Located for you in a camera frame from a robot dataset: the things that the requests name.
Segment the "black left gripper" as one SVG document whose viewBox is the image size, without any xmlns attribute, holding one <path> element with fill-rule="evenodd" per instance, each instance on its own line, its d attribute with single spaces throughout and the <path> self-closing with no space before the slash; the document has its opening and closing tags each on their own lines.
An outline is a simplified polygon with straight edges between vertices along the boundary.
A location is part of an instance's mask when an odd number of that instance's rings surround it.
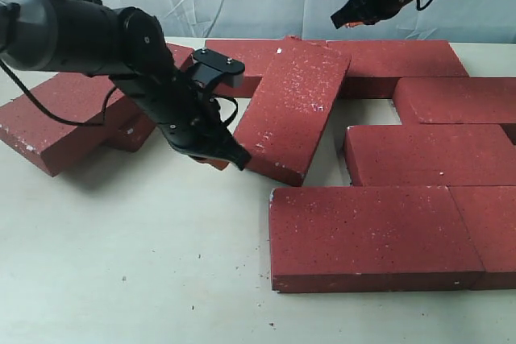
<svg viewBox="0 0 516 344">
<path fill-rule="evenodd" d="M 202 99 L 185 77 L 117 75 L 110 81 L 156 124 L 170 147 L 200 164 L 243 171 L 252 159 L 231 132 L 224 129 L 220 105 Z"/>
</svg>

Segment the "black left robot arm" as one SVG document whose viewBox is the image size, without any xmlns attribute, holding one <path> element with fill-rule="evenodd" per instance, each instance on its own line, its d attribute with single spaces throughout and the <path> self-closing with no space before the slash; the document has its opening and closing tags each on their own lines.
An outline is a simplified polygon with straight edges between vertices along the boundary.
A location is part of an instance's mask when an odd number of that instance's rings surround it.
<svg viewBox="0 0 516 344">
<path fill-rule="evenodd" d="M 198 162 L 244 169 L 250 153 L 222 118 L 216 88 L 236 87 L 245 66 L 208 48 L 179 69 L 157 18 L 86 0 L 1 0 L 1 66 L 106 76 L 160 129 L 175 151 Z"/>
</svg>

